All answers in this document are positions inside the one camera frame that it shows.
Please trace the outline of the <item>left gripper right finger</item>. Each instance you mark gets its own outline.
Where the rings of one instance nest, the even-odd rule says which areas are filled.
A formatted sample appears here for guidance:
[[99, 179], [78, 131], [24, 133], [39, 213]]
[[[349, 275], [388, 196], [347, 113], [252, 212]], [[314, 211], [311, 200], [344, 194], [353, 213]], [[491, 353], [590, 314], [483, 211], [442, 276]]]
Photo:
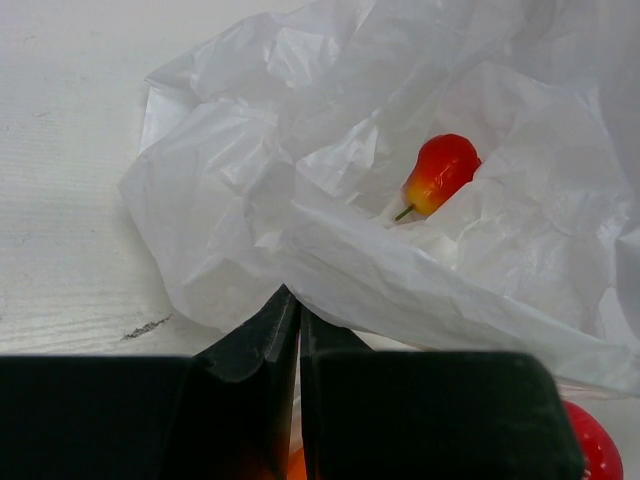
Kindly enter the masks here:
[[311, 479], [579, 479], [585, 459], [534, 357], [376, 351], [301, 314], [302, 435]]

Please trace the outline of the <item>orange fake fruit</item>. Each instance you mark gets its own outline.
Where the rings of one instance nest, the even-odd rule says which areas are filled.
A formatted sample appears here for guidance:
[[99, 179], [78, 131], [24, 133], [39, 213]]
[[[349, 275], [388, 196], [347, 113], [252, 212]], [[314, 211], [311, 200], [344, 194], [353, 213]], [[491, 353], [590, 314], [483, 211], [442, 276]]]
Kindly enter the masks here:
[[304, 449], [300, 448], [289, 456], [287, 480], [306, 480]]

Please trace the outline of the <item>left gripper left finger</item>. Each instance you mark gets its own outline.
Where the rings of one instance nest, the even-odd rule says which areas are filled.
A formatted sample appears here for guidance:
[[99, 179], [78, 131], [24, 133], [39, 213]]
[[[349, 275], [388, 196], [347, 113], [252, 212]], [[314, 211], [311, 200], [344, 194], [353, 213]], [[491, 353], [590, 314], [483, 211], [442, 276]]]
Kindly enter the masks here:
[[300, 306], [278, 289], [193, 356], [5, 355], [5, 479], [282, 479]]

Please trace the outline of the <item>red fake apple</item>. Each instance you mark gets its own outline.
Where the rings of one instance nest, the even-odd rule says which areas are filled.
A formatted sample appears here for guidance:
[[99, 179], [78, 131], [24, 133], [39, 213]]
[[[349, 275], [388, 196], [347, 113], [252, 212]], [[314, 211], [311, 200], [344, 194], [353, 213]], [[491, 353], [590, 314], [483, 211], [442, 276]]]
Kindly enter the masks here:
[[563, 403], [585, 457], [583, 478], [623, 480], [623, 462], [609, 433], [582, 407], [567, 400]]

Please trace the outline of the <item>white plastic bag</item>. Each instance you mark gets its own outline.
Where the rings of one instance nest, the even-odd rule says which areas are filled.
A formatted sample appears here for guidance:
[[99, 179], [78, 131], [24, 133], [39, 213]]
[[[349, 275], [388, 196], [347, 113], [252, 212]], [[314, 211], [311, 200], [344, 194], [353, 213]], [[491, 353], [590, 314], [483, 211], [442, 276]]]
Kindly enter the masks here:
[[[316, 1], [148, 81], [119, 187], [180, 313], [227, 333], [286, 286], [340, 326], [638, 394], [637, 2]], [[473, 179], [395, 221], [447, 133]]]

